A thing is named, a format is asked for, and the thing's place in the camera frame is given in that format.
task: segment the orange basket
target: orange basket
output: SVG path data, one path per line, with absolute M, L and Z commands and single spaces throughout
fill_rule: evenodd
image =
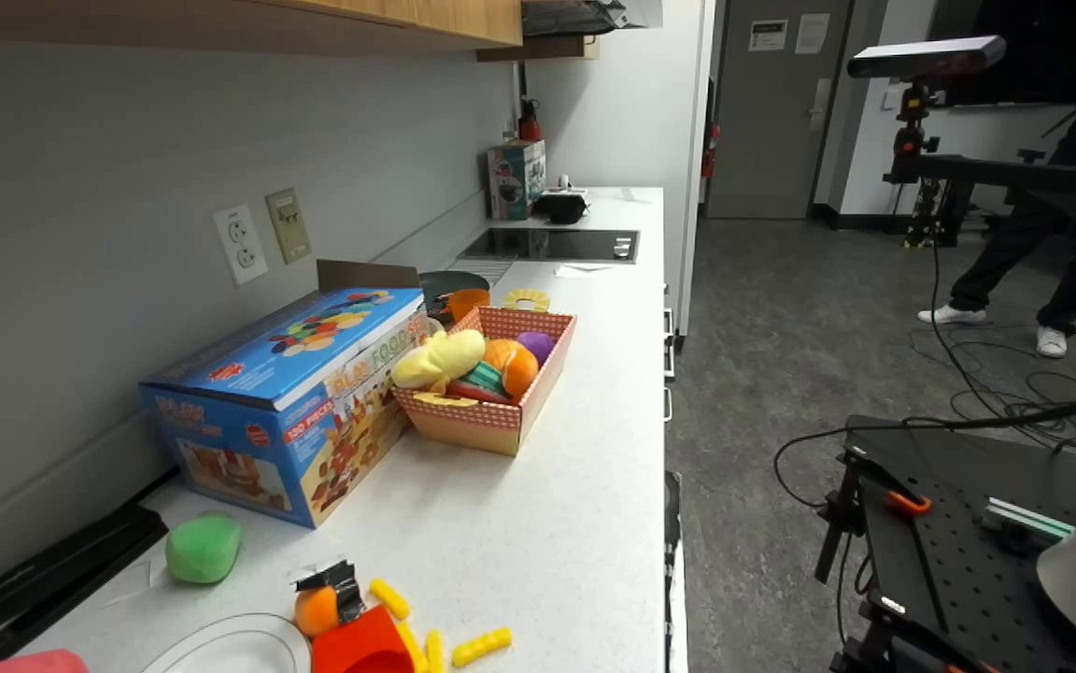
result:
M 432 440 L 485 447 L 485 452 L 518 452 L 525 429 L 535 425 L 549 389 L 555 384 L 569 339 L 576 334 L 570 315 L 535 315 L 535 312 L 505 312 L 479 307 L 453 329 L 483 329 L 490 339 L 515 339 L 518 334 L 549 334 L 554 346 L 518 405 L 479 405 L 479 409 L 432 409 L 414 399 L 412 389 L 391 389 L 397 405 L 406 410 L 414 429 Z

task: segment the black pants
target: black pants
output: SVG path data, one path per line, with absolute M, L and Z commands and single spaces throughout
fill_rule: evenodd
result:
M 992 228 L 977 263 L 954 285 L 956 312 L 982 312 L 989 302 L 992 285 L 1026 259 L 1045 237 L 1066 228 L 1066 213 L 1043 202 L 1025 198 L 1006 226 Z M 1036 315 L 1040 325 L 1076 334 L 1076 226 L 1073 263 L 1062 274 L 1053 299 Z

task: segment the wooden shelf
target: wooden shelf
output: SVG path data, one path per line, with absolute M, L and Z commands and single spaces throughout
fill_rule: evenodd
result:
M 594 60 L 601 52 L 596 39 L 536 39 L 518 50 L 479 50 L 479 60 Z
M 522 45 L 518 0 L 0 0 L 0 42 L 236 52 Z

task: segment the person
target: person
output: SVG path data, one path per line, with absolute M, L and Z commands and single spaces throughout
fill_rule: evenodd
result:
M 1058 141 L 1050 163 L 1076 163 L 1076 121 Z M 1040 198 L 1013 198 L 1017 211 L 1002 219 L 982 247 L 977 263 L 956 278 L 947 302 L 939 312 L 918 312 L 924 323 L 939 325 L 977 325 L 987 323 L 989 292 L 1002 278 L 1025 263 L 1045 237 L 1066 228 L 1066 213 Z M 1036 346 L 1050 358 L 1067 356 L 1067 335 L 1076 334 L 1076 228 L 1073 228 L 1073 263 L 1066 267 L 1053 299 L 1036 315 Z

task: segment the green toy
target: green toy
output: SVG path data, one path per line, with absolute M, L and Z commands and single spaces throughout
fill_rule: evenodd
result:
M 233 516 L 198 516 L 169 530 L 169 574 L 178 582 L 219 582 L 236 567 L 244 526 Z

